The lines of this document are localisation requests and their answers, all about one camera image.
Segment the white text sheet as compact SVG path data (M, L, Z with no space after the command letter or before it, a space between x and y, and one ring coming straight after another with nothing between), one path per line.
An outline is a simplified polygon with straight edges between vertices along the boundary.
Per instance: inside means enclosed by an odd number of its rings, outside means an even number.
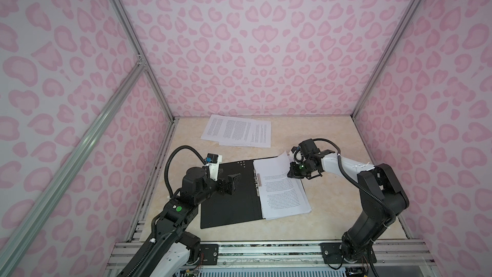
M290 157L285 152L274 158L254 160L253 166L260 197L268 192L291 189L294 185L302 186L299 179L288 178Z

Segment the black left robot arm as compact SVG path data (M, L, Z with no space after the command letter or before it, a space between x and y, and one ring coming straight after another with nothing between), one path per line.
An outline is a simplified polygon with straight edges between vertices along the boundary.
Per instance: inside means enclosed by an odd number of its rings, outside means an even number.
M214 177L208 166L188 169L181 188L152 219L151 234L119 276L173 276L185 264L198 263L201 240L186 229L201 203L215 194L234 194L241 177L222 169Z

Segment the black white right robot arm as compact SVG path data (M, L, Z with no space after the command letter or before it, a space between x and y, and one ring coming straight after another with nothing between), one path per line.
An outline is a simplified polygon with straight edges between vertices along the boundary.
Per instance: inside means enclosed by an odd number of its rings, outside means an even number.
M324 138L308 139L291 149L288 178L308 179L333 173L345 178L360 194L362 212L343 235L338 247L323 243L326 264L375 262L374 242L409 207L409 200L392 167L364 164L342 156L341 149Z

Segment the red black folder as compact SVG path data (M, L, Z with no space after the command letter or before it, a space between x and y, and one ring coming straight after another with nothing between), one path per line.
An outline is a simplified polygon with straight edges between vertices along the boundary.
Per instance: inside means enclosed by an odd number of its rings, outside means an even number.
M221 170L241 173L242 177L233 195L215 195L201 205L202 229L264 219L253 161L241 160L220 165Z

